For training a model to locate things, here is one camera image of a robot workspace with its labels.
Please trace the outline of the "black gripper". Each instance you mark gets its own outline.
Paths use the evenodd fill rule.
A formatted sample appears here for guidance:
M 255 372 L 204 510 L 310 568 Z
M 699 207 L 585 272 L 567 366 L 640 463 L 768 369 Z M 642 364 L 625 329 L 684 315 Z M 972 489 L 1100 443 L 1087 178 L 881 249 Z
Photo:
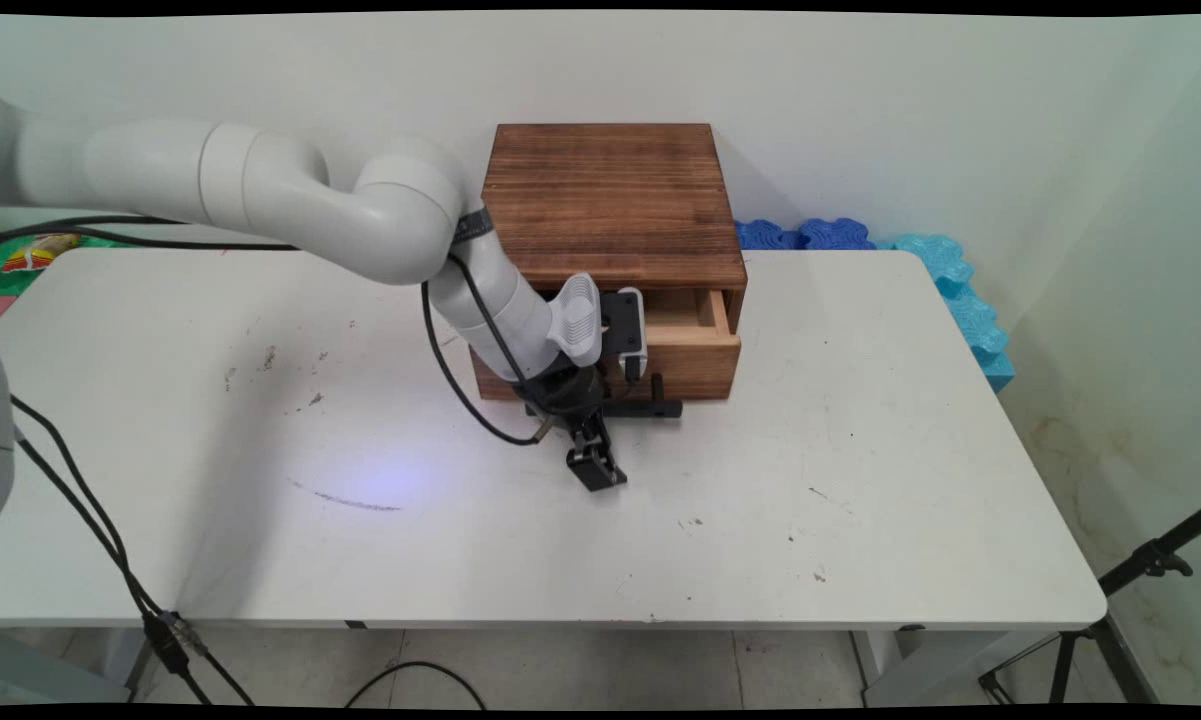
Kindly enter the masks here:
M 613 439 L 603 415 L 609 389 L 599 366 L 560 366 L 554 372 L 531 378 L 527 384 L 533 398 L 545 406 L 524 402 L 524 415 L 540 416 L 545 410 L 569 425 L 570 450 L 564 466 L 588 492 L 610 490 L 627 484 L 613 454 Z

